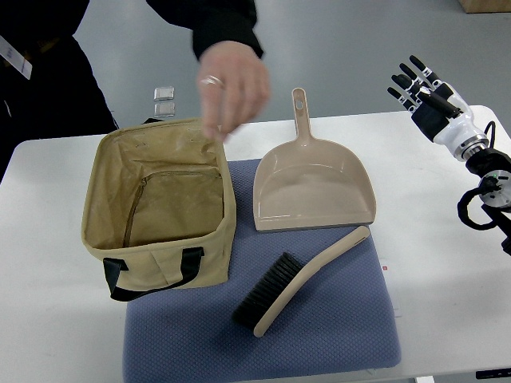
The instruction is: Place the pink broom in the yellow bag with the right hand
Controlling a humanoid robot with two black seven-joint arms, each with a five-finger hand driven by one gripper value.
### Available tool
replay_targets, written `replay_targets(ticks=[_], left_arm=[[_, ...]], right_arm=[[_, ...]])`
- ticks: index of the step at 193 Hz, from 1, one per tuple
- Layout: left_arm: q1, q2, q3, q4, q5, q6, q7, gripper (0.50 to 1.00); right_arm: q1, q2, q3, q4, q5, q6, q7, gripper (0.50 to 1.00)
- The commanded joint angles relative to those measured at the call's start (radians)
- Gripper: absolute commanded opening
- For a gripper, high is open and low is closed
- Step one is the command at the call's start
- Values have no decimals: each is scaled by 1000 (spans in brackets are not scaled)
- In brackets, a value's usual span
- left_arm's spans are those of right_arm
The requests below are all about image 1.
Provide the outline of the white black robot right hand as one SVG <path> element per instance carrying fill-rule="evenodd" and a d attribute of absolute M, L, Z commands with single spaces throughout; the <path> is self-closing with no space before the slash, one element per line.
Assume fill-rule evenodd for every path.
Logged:
<path fill-rule="evenodd" d="M 446 147 L 461 162 L 491 147 L 493 141 L 475 125 L 472 109 L 451 84 L 414 55 L 399 68 L 401 73 L 391 77 L 397 87 L 387 92 L 430 142 Z"/>

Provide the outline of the person's bare hand with ring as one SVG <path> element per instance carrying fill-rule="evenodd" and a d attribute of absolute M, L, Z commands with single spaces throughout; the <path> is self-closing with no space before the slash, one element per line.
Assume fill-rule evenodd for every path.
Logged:
<path fill-rule="evenodd" d="M 236 41 L 204 51 L 196 83 L 204 135 L 217 141 L 257 117 L 271 95 L 266 66 L 250 46 Z"/>

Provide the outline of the person's black sleeved forearm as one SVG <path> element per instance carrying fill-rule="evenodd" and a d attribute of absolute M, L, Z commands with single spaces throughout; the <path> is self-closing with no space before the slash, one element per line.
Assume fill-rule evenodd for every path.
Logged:
<path fill-rule="evenodd" d="M 256 5 L 253 1 L 149 1 L 149 6 L 167 23 L 192 31 L 196 58 L 212 45 L 234 41 L 250 47 L 257 57 L 263 49 L 255 35 Z"/>

